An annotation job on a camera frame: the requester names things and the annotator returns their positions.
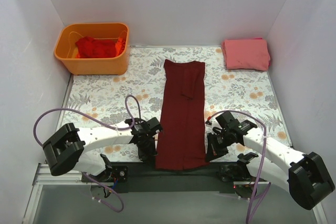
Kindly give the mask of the dark red t shirt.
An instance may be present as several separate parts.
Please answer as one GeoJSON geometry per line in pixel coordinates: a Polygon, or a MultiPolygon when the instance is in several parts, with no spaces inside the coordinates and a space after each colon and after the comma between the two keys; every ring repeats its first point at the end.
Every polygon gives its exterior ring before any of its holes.
{"type": "Polygon", "coordinates": [[[164,63],[166,82],[156,169],[187,170],[208,165],[205,160],[205,63],[164,63]]]}

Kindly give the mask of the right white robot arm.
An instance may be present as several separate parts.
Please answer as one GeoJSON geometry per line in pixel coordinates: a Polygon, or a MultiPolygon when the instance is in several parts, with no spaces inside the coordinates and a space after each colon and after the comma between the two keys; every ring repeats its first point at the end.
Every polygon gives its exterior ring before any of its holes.
{"type": "Polygon", "coordinates": [[[241,144],[253,152],[239,155],[238,177],[248,181],[264,179],[290,194],[302,208],[311,210],[335,191],[335,184],[320,155],[305,154],[267,136],[266,126],[258,119],[238,121],[233,110],[213,114],[218,126],[207,134],[205,160],[228,154],[228,147],[241,144]]]}

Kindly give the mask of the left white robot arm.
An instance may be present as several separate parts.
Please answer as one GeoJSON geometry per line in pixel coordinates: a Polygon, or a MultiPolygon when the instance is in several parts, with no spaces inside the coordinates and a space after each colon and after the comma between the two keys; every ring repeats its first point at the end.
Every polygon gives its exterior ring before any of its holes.
{"type": "Polygon", "coordinates": [[[76,128],[73,123],[68,123],[43,144],[43,150],[53,176],[75,170],[103,183],[125,182],[128,168],[113,165],[106,155],[97,154],[95,150],[134,144],[145,159],[153,160],[157,155],[155,135],[162,130],[157,118],[148,121],[127,119],[115,125],[93,128],[76,128]]]}

